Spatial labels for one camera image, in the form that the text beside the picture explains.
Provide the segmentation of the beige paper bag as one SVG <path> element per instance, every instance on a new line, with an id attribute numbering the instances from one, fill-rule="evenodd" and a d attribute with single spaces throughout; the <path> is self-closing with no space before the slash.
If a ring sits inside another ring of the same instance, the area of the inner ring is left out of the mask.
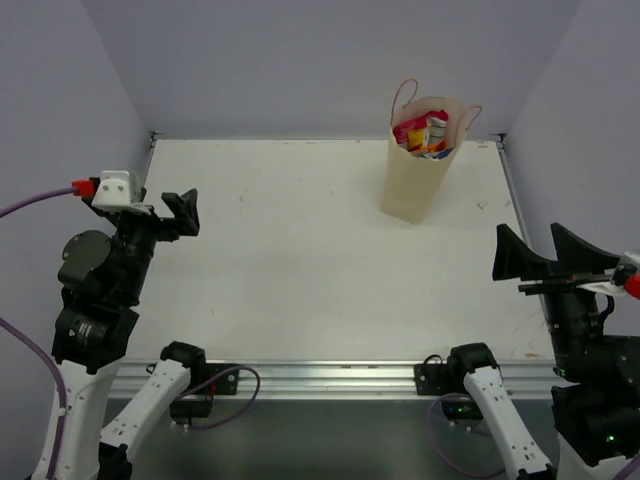
<path id="1" fill-rule="evenodd" d="M 426 217 L 450 166 L 466 139 L 470 126 L 482 113 L 483 107 L 467 106 L 458 97 L 418 97 L 418 81 L 409 78 L 401 83 L 402 86 L 408 84 L 414 85 L 410 98 L 400 105 L 398 100 L 402 90 L 397 89 L 392 102 L 387 170 L 380 211 L 403 221 L 418 224 Z M 394 126 L 427 114 L 431 110 L 441 109 L 449 115 L 444 137 L 447 141 L 446 150 L 438 155 L 418 156 L 396 143 L 392 133 Z"/>

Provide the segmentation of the red candy packet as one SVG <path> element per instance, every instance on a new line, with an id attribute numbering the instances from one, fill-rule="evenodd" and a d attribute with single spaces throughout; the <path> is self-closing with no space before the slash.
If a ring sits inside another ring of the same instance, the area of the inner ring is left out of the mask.
<path id="1" fill-rule="evenodd" d="M 426 114 L 406 120 L 394 126 L 392 133 L 396 143 L 407 148 L 407 133 L 414 129 L 426 129 Z"/>

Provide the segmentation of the yellow snack bar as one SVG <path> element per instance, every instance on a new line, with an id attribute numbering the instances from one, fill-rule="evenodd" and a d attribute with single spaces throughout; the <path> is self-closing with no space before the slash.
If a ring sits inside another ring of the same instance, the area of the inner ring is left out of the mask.
<path id="1" fill-rule="evenodd" d="M 422 149 L 428 143 L 429 131 L 425 129 L 414 129 L 407 133 L 407 150 L 415 151 Z"/>

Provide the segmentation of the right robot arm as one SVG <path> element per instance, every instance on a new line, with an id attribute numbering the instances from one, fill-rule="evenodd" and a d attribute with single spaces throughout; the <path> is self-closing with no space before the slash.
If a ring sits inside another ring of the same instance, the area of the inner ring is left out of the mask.
<path id="1" fill-rule="evenodd" d="M 559 223 L 556 256 L 534 253 L 506 224 L 496 228 L 492 278 L 520 280 L 539 296 L 555 358 L 567 386 L 551 389 L 560 459 L 553 465 L 509 399 L 484 343 L 451 350 L 445 379 L 479 407 L 510 479 L 636 479 L 639 476 L 639 339 L 608 335 L 617 296 L 639 296 L 639 255 L 606 252 Z"/>

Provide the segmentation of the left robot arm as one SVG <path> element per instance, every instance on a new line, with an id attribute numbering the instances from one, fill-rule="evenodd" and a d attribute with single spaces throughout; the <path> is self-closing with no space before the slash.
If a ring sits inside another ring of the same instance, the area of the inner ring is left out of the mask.
<path id="1" fill-rule="evenodd" d="M 33 478 L 129 478 L 134 457 L 174 399 L 207 383 L 203 350 L 174 342 L 134 398 L 110 423 L 104 421 L 155 246 L 198 235 L 197 198 L 194 189 L 162 194 L 169 218 L 96 209 L 114 225 L 114 235 L 88 230 L 65 245 L 58 272 L 63 308 L 47 359 L 56 383 L 54 405 Z"/>

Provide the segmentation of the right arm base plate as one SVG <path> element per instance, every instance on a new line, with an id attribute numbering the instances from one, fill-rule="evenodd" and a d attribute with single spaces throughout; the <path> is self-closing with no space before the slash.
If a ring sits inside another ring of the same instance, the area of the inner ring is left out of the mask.
<path id="1" fill-rule="evenodd" d="M 431 354 L 413 366 L 416 393 L 419 396 L 441 398 L 436 407 L 436 418 L 446 420 L 450 426 L 468 432 L 486 435 L 481 428 L 483 416 L 473 400 L 461 395 L 449 369 L 439 354 Z"/>

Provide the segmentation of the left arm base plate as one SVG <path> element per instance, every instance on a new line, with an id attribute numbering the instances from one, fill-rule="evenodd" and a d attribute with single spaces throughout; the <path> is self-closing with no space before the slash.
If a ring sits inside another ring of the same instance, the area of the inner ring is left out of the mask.
<path id="1" fill-rule="evenodd" d="M 194 380 L 170 404 L 169 415 L 181 428 L 204 431 L 231 421 L 234 415 L 209 421 L 218 396 L 235 396 L 238 388 L 237 364 L 206 364 Z"/>

